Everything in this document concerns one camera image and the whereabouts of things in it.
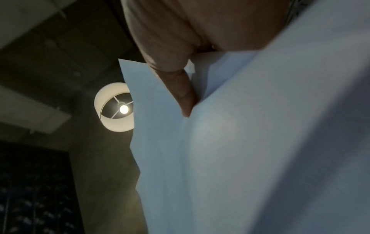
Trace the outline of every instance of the lamp shade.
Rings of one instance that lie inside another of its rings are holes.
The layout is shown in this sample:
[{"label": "lamp shade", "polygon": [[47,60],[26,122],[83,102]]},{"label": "lamp shade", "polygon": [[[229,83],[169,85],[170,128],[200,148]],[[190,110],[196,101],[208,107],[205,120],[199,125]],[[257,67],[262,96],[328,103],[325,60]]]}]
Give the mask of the lamp shade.
[{"label": "lamp shade", "polygon": [[[115,131],[115,132],[123,132],[128,131],[134,128],[134,114],[133,112],[128,112],[129,114],[127,116],[124,116],[122,118],[114,118],[117,113],[119,113],[120,105],[129,105],[133,102],[125,103],[118,100],[116,96],[119,96],[121,94],[130,93],[130,90],[127,87],[127,84],[117,82],[112,83],[104,86],[95,96],[94,100],[94,107],[96,110],[96,113],[99,116],[99,119],[104,127],[106,127],[108,130]],[[115,99],[116,103],[115,106],[112,107],[116,109],[117,111],[115,114],[110,116],[104,116],[102,114],[102,111],[104,107],[109,103],[110,100]]]}]

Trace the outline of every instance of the finger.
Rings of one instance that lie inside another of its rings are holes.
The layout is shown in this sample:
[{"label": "finger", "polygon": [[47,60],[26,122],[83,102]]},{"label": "finger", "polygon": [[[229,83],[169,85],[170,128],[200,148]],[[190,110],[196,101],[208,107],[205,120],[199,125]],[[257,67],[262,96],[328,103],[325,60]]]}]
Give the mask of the finger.
[{"label": "finger", "polygon": [[180,105],[182,115],[189,117],[198,98],[188,74],[184,70],[177,72],[156,71],[156,73]]}]

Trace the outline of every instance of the hand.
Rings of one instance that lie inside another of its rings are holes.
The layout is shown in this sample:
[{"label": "hand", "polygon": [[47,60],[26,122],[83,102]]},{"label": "hand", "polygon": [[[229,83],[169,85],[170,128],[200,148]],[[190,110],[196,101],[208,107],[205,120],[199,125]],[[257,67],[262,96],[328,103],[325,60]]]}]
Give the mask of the hand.
[{"label": "hand", "polygon": [[180,105],[182,115],[189,117],[198,102],[194,88],[184,70],[176,72],[154,71]]}]

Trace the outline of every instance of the light bulb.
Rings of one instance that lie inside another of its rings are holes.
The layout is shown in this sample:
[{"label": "light bulb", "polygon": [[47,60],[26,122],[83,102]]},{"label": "light bulb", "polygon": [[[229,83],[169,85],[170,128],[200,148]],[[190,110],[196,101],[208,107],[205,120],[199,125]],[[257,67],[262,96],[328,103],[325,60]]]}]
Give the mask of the light bulb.
[{"label": "light bulb", "polygon": [[128,106],[126,105],[123,105],[119,108],[119,111],[122,113],[122,114],[127,114],[128,113]]}]

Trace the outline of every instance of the white lamp shade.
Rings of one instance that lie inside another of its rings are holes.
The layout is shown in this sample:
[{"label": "white lamp shade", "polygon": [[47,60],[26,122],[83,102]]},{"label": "white lamp shade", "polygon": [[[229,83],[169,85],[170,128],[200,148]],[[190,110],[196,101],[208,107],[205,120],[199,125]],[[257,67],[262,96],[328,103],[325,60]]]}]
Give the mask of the white lamp shade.
[{"label": "white lamp shade", "polygon": [[94,107],[96,113],[98,114],[103,126],[108,130],[123,132],[134,128],[134,113],[131,113],[128,116],[120,119],[111,119],[101,115],[105,104],[114,96],[123,93],[130,93],[127,84],[117,82],[104,86],[95,96]]}]

